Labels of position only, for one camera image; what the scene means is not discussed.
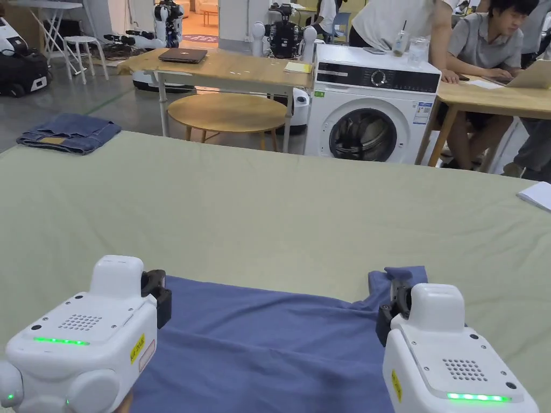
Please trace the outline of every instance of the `white stool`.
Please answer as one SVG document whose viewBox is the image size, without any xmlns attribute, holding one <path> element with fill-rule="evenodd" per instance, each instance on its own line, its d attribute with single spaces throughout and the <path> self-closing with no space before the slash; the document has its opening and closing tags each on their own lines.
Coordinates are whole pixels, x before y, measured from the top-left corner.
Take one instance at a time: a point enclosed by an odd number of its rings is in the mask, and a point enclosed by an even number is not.
<svg viewBox="0 0 551 413">
<path fill-rule="evenodd" d="M 84 67 L 82 66 L 82 57 L 80 55 L 81 43 L 83 43 L 84 47 L 86 48 L 86 53 L 88 54 L 89 68 L 90 68 L 90 71 L 92 72 L 92 76 L 96 76 L 96 72 L 94 70 L 94 62 L 92 61 L 92 55 L 90 53 L 89 43 L 94 43 L 98 46 L 98 51 L 100 53 L 100 58 L 101 58 L 101 65 L 104 68 L 105 79 L 109 80 L 109 75 L 107 74 L 107 67 L 105 65 L 105 56 L 103 54 L 103 50 L 101 49 L 101 44 L 95 37 L 91 37 L 91 36 L 67 36 L 63 38 L 63 54 L 65 55 L 65 64 L 67 66 L 67 74 L 69 75 L 69 79 L 73 78 L 71 73 L 71 64 L 69 63 L 69 46 L 68 46 L 69 43 L 72 45 L 75 45 L 78 65 L 80 68 L 80 76 L 82 76 L 83 84 L 86 84 L 86 75 L 84 74 Z"/>
</svg>

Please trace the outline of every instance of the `round wooden stool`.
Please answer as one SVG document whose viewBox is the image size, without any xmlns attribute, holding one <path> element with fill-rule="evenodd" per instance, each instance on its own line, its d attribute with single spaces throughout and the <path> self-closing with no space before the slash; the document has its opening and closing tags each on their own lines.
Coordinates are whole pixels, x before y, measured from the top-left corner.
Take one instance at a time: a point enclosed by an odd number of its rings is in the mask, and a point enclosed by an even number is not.
<svg viewBox="0 0 551 413">
<path fill-rule="evenodd" d="M 169 105 L 172 119 L 187 126 L 186 140 L 191 129 L 227 133 L 258 133 L 260 147 L 266 149 L 264 132 L 272 132 L 273 150 L 277 152 L 276 129 L 285 124 L 287 108 L 266 97 L 237 93 L 207 93 L 178 99 Z"/>
</svg>

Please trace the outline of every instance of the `white shirt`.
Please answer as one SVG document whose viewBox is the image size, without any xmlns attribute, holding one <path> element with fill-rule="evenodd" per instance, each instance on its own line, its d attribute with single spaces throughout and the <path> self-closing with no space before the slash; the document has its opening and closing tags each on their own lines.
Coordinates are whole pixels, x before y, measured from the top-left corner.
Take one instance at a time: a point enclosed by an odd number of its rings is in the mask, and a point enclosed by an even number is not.
<svg viewBox="0 0 551 413">
<path fill-rule="evenodd" d="M 352 26 L 368 44 L 378 49 L 390 50 L 406 21 L 406 31 L 411 37 L 430 36 L 436 1 L 443 1 L 452 10 L 461 2 L 461 0 L 369 0 L 352 20 Z"/>
<path fill-rule="evenodd" d="M 322 0 L 320 6 L 320 16 L 323 17 L 320 27 L 325 33 L 332 35 L 333 21 L 337 16 L 337 4 L 335 0 Z"/>
</svg>

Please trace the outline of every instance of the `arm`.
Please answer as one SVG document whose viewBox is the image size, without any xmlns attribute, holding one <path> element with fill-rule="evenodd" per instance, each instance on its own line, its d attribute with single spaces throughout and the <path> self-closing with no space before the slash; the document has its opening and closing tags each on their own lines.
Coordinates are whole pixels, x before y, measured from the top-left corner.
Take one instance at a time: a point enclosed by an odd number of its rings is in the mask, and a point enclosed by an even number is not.
<svg viewBox="0 0 551 413">
<path fill-rule="evenodd" d="M 486 76 L 486 69 L 462 62 L 451 53 L 447 54 L 446 64 L 449 70 L 457 73 L 480 77 Z"/>
<path fill-rule="evenodd" d="M 490 0 L 480 0 L 480 4 L 477 7 L 477 13 L 487 13 L 490 9 Z"/>
<path fill-rule="evenodd" d="M 446 67 L 447 48 L 451 37 L 452 9 L 443 0 L 436 0 L 433 29 L 430 35 L 430 61 L 442 72 L 442 80 L 457 83 L 459 77 Z"/>
</svg>

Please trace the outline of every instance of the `washing machine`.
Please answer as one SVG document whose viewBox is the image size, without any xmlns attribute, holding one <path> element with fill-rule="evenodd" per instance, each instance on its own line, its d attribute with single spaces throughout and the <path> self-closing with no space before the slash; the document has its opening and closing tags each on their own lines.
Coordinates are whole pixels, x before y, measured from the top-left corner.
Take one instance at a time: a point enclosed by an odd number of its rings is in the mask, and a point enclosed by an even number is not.
<svg viewBox="0 0 551 413">
<path fill-rule="evenodd" d="M 318 45 L 304 154 L 415 163 L 440 75 L 406 56 Z"/>
</svg>

